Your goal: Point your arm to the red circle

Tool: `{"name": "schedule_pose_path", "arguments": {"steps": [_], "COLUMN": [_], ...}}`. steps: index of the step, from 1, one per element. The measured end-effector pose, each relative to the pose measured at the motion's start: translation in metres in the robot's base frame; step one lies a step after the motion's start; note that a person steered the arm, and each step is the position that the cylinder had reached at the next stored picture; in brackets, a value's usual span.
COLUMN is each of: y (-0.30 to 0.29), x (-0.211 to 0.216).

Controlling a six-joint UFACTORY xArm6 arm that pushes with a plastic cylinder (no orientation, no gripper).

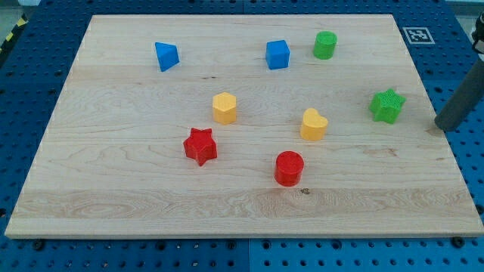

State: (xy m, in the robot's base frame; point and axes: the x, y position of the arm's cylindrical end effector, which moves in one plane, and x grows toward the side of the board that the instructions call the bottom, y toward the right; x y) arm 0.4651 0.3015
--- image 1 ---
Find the grey cylindrical robot arm rod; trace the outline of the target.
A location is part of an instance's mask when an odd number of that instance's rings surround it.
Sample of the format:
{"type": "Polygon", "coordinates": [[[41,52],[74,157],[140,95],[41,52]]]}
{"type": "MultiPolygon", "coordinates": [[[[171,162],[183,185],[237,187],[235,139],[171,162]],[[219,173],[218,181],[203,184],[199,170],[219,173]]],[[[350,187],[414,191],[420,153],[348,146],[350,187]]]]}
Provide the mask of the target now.
{"type": "Polygon", "coordinates": [[[434,119],[443,131],[454,131],[483,98],[483,13],[476,19],[471,36],[478,59],[434,119]]]}

